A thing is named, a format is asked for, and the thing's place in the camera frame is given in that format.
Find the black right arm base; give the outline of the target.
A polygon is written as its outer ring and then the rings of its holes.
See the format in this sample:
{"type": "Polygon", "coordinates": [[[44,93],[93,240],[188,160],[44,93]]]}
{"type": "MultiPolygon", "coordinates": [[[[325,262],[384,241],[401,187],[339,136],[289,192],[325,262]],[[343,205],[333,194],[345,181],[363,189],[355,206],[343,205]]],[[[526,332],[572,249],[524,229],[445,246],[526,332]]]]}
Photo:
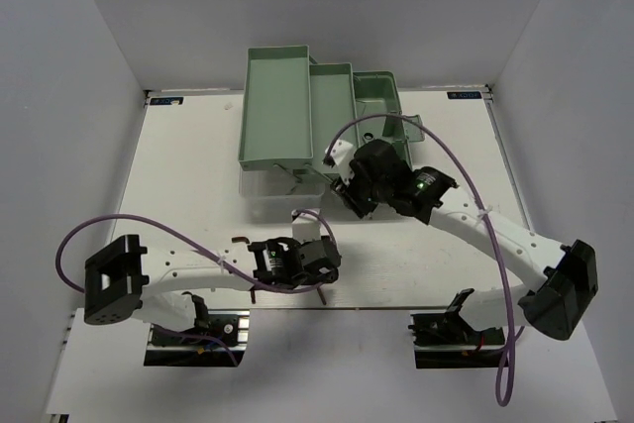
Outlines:
{"type": "Polygon", "coordinates": [[[506,344],[501,328],[476,331],[444,313],[411,314],[408,329],[418,370],[493,369],[506,344]]]}

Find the large brown hex key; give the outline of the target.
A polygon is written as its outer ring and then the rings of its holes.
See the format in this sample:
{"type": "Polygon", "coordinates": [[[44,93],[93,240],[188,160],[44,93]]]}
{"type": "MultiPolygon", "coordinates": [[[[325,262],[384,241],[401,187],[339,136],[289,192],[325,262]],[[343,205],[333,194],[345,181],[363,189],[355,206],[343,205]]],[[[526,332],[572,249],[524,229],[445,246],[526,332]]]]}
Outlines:
{"type": "Polygon", "coordinates": [[[249,286],[250,302],[253,306],[257,304],[257,282],[253,276],[253,271],[257,268],[255,256],[249,251],[251,243],[246,236],[235,236],[231,239],[231,264],[246,276],[243,282],[249,286]]]}

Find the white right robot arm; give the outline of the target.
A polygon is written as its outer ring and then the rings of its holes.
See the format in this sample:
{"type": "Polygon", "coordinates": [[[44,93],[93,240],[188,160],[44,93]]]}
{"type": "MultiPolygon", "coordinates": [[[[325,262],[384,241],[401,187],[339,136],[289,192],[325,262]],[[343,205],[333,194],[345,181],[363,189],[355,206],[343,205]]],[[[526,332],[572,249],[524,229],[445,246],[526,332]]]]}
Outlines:
{"type": "Polygon", "coordinates": [[[492,259],[502,258],[506,270],[519,278],[508,291],[460,292],[446,311],[455,340],[467,343],[483,329],[504,324],[509,311],[518,326],[558,341],[571,337],[598,292],[591,245],[581,240],[564,245],[485,211],[453,178],[431,166],[412,168],[384,140],[361,147],[338,140],[326,155],[339,175],[335,193],[358,217],[385,204],[492,259]]]}

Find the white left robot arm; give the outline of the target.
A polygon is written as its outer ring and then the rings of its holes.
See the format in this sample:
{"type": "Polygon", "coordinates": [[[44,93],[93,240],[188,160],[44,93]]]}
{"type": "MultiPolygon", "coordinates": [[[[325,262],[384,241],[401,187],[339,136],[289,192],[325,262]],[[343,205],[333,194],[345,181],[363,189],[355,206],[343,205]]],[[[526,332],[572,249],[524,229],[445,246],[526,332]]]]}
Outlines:
{"type": "Polygon", "coordinates": [[[328,236],[307,242],[279,237],[203,253],[150,249],[139,236],[124,235],[85,263],[84,322],[136,319],[197,343],[210,327],[199,290],[293,293],[335,282],[340,265],[328,236]]]}

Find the medium brown hex key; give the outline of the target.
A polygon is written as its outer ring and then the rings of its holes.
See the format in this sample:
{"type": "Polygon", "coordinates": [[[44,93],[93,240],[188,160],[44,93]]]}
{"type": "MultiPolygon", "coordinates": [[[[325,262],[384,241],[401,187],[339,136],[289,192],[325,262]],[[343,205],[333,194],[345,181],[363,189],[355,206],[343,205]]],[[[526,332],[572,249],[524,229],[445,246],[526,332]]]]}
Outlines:
{"type": "Polygon", "coordinates": [[[325,296],[325,294],[324,294],[324,291],[323,291],[323,289],[322,289],[322,285],[321,285],[321,284],[317,285],[317,287],[316,287],[316,291],[317,291],[317,293],[318,293],[318,296],[319,296],[319,299],[320,299],[321,304],[322,304],[323,306],[327,306],[327,299],[326,299],[326,296],[325,296]]]}

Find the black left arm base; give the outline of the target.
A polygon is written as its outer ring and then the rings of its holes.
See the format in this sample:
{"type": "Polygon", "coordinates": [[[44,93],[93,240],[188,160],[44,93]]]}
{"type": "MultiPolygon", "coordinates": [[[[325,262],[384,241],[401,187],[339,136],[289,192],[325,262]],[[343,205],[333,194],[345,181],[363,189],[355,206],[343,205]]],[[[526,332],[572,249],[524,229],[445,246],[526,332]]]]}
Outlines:
{"type": "Polygon", "coordinates": [[[175,332],[152,325],[145,367],[236,368],[247,349],[250,312],[210,311],[208,327],[175,332]]]}

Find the green toolbox with clear lid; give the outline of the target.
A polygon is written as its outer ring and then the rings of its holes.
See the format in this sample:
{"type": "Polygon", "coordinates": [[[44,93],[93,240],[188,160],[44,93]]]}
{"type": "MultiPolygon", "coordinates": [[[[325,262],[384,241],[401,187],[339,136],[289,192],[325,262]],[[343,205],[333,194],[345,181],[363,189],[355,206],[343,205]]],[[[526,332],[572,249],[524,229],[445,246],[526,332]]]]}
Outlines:
{"type": "Polygon", "coordinates": [[[350,121],[343,140],[360,147],[364,133],[393,143],[402,159],[425,136],[417,116],[402,111],[390,71],[355,71],[348,63],[319,63],[306,46],[251,48],[243,98],[238,162],[240,194],[257,220],[276,220],[297,208],[317,208],[335,170],[326,148],[350,121]]]}

